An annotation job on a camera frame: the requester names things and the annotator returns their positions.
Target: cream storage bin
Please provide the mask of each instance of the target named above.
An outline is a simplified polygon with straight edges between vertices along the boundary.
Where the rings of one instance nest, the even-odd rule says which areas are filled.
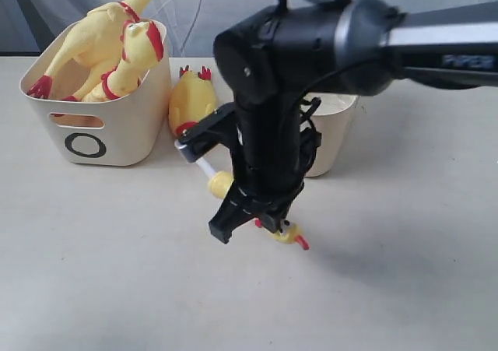
[[[75,23],[55,39],[21,79],[23,95],[67,160],[129,166],[144,160],[152,151],[167,114],[172,89],[167,30],[162,23],[155,23],[163,38],[163,60],[148,71],[142,77],[141,86],[126,97],[94,104],[57,100],[74,93],[86,79],[88,70],[75,61],[70,61],[58,73],[49,100],[38,100],[26,94],[44,74]]]

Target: white table surface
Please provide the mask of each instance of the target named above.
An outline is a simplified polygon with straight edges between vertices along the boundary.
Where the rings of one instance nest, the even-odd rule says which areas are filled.
[[[302,251],[211,237],[167,135],[131,168],[66,162],[19,95],[32,62],[0,58],[0,350],[498,349],[498,90],[360,100],[291,209]]]

